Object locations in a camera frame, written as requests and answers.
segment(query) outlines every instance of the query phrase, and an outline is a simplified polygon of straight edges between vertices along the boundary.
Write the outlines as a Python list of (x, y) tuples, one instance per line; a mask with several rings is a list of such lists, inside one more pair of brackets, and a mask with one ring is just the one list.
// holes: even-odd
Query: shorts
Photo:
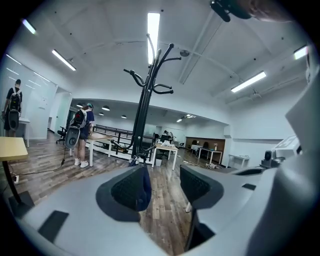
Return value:
[(83, 132), (80, 132), (79, 139), (84, 140), (86, 142), (88, 139), (88, 136), (86, 136)]

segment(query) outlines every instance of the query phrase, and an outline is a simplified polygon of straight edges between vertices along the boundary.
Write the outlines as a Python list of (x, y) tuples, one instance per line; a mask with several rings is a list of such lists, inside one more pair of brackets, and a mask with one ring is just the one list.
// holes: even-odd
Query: office chair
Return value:
[(189, 151), (191, 151), (191, 146), (192, 145), (197, 145), (197, 141), (195, 139), (192, 141), (191, 145), (188, 146)]
[(55, 144), (58, 144), (58, 142), (62, 142), (63, 145), (65, 144), (66, 141), (66, 135), (67, 135), (67, 129), (60, 126), (61, 130), (58, 130), (57, 133), (60, 135), (60, 139), (58, 139)]

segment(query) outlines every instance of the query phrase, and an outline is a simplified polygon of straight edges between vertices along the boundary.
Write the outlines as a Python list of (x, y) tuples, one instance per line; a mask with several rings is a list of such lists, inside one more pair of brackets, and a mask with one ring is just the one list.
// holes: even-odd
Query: white ceiling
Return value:
[[(104, 100), (104, 99), (79, 99), (74, 98), (71, 102), (71, 106), (75, 109), (79, 109), (77, 104), (81, 103), (83, 106), (87, 103), (93, 104), (93, 113), (98, 116), (99, 113), (103, 113), (104, 116), (101, 118), (121, 118), (122, 115), (126, 115), (127, 119), (135, 120), (138, 109), (138, 104), (127, 102), (127, 101), (115, 101), (115, 100)], [(102, 107), (107, 105), (110, 111), (103, 110)], [(147, 114), (147, 123), (151, 121), (154, 123), (175, 123), (178, 119), (185, 116), (186, 114), (171, 109), (159, 108), (149, 106)], [(186, 118), (180, 122), (182, 125), (201, 124), (207, 122), (209, 119), (197, 116), (196, 118)]]
[[(303, 59), (293, 52), (306, 44), (293, 22), (261, 22), (234, 16), (223, 22), (208, 0), (82, 0), (48, 1), (29, 18), (37, 36), (26, 29), (20, 41), (48, 63), (78, 83), (84, 76), (101, 72), (121, 60), (123, 68), (147, 66), (147, 13), (159, 12), (159, 48), (169, 43), (190, 51), (181, 61), (167, 62), (158, 76), (168, 76), (186, 92), (210, 94), (226, 103), (253, 94), (263, 95), (275, 85), (290, 85), (305, 78)], [(77, 71), (55, 58), (56, 49)], [(267, 77), (239, 93), (230, 89), (265, 71)]]

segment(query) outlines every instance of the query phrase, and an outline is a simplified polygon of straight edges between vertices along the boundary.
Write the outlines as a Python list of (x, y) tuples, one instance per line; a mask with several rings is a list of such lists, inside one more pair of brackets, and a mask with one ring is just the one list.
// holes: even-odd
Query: white sneaker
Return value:
[(75, 159), (74, 159), (74, 165), (75, 165), (75, 166), (78, 166), (78, 165), (80, 165), (80, 164), (81, 164), (80, 159), (75, 158)]
[(89, 165), (89, 163), (87, 161), (83, 161), (81, 162), (80, 168), (85, 168)]

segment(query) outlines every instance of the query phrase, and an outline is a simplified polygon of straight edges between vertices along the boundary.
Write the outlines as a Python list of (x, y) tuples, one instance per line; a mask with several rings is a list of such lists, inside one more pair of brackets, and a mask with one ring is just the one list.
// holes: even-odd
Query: power outlet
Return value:
[(19, 175), (14, 176), (12, 179), (15, 185), (19, 183)]

